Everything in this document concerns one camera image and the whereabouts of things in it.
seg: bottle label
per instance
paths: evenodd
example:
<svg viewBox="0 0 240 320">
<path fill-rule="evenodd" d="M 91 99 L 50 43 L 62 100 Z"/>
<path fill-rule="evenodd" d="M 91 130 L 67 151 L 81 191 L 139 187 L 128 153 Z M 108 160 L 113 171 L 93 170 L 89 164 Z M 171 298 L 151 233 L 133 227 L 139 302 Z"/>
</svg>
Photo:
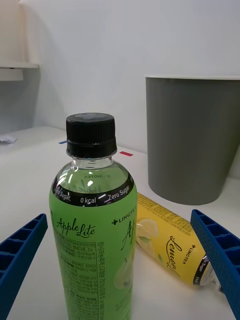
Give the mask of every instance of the bottle label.
<svg viewBox="0 0 240 320">
<path fill-rule="evenodd" d="M 63 188 L 57 181 L 57 177 L 52 184 L 52 193 L 59 200 L 78 207 L 99 207 L 113 204 L 126 197 L 134 187 L 134 180 L 130 173 L 124 184 L 118 188 L 101 193 L 79 193 Z"/>
<path fill-rule="evenodd" d="M 69 320 L 130 320 L 137 220 L 133 178 L 94 194 L 69 191 L 54 181 L 49 205 Z"/>
<path fill-rule="evenodd" d="M 201 285 L 209 259 L 189 221 L 138 194 L 136 241 L 173 275 Z"/>
</svg>

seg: white table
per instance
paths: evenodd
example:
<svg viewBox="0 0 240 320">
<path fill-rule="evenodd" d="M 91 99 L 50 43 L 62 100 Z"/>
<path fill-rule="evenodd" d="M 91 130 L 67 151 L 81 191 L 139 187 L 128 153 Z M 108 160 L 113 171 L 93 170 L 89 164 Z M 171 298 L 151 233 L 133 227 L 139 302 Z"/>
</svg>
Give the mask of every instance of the white table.
<svg viewBox="0 0 240 320">
<path fill-rule="evenodd" d="M 40 213 L 46 213 L 48 230 L 8 316 L 8 320 L 67 320 L 64 291 L 49 214 L 51 183 L 63 165 L 66 133 L 38 127 L 12 133 L 15 144 L 0 156 L 0 242 Z M 139 192 L 186 219 L 198 208 L 240 237 L 240 181 L 227 179 L 220 198 L 198 207 L 167 201 L 148 186 L 147 155 L 114 158 L 132 174 Z M 132 320 L 233 320 L 223 294 L 214 285 L 189 287 L 175 279 L 137 248 L 134 260 Z"/>
</svg>

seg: black bottle cap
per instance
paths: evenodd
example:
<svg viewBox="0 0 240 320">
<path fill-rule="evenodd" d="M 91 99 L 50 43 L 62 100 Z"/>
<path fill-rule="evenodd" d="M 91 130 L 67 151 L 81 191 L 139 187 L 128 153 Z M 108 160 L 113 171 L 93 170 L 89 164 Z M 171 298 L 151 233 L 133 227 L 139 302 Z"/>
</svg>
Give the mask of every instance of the black bottle cap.
<svg viewBox="0 0 240 320">
<path fill-rule="evenodd" d="M 117 151 L 114 117 L 78 113 L 66 118 L 66 152 L 77 158 L 104 158 Z"/>
</svg>

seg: green label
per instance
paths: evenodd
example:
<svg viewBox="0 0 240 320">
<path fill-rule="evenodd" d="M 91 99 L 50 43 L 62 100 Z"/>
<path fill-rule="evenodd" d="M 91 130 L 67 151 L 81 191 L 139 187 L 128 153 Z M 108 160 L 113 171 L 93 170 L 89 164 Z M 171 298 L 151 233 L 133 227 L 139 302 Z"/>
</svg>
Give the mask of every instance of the green label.
<svg viewBox="0 0 240 320">
<path fill-rule="evenodd" d="M 49 205 L 69 320 L 131 319 L 137 190 L 122 190 L 110 204 L 78 206 L 53 183 Z"/>
</svg>

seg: apple illustration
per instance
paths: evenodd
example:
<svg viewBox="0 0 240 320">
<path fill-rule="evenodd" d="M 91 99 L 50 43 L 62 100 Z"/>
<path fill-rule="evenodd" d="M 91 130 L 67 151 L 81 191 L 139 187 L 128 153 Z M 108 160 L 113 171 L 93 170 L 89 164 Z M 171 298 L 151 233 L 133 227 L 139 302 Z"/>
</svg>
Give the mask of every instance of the apple illustration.
<svg viewBox="0 0 240 320">
<path fill-rule="evenodd" d="M 134 250 L 133 253 L 125 258 L 123 264 L 116 272 L 114 277 L 114 286 L 119 289 L 129 288 L 133 283 L 133 262 L 134 262 Z"/>
</svg>

